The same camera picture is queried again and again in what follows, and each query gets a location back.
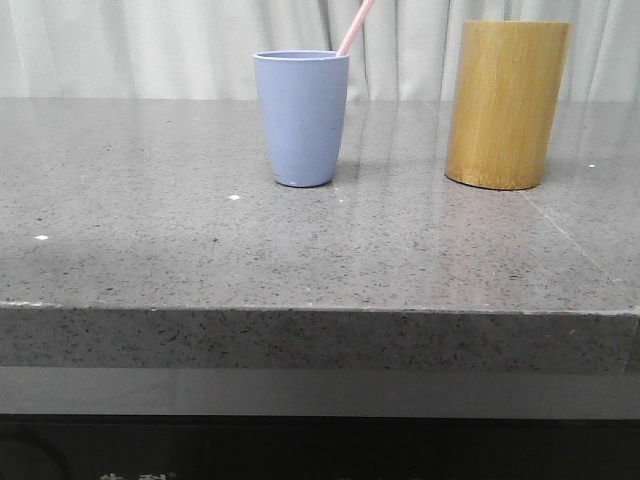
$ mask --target granite countertop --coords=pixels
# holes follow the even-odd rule
[[[560,104],[519,192],[443,176],[450,111],[350,103],[294,189],[255,102],[0,99],[0,364],[640,370],[638,104]]]

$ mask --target straw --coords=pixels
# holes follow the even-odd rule
[[[342,41],[342,44],[340,45],[340,48],[336,53],[336,57],[342,57],[347,54],[349,47],[351,47],[353,40],[356,38],[356,35],[360,31],[360,27],[362,27],[362,24],[364,23],[364,19],[367,17],[367,13],[369,13],[369,10],[371,10],[373,1],[374,0],[364,0],[364,2],[362,2],[362,6],[360,7],[360,10],[358,10],[356,18],[353,19],[353,23],[349,27],[349,30],[347,31],[347,34],[345,35],[344,40]]]

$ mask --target curtain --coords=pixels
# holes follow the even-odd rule
[[[0,96],[254,99],[252,53],[336,49],[359,0],[0,0]],[[451,100],[465,19],[572,24],[560,98],[634,101],[640,0],[377,0],[350,99]]]

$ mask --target bamboo container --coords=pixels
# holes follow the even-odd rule
[[[568,23],[465,22],[447,177],[495,190],[540,183],[568,32]]]

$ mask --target gray stone surface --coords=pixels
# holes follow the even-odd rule
[[[627,362],[627,371],[640,373],[640,334],[636,331],[635,338],[631,344],[631,353]]]
[[[625,371],[637,104],[561,105],[526,192],[444,177],[448,104],[347,110],[292,189],[254,102],[0,99],[0,363]]]
[[[545,182],[522,193],[444,178],[446,115],[427,104],[350,104],[335,181],[292,189],[252,102],[2,99],[0,297],[637,311],[637,140],[589,129],[633,131],[638,109],[607,105],[563,107]],[[591,151],[611,158],[590,169]]]
[[[317,311],[6,310],[0,365],[621,373],[637,319]]]

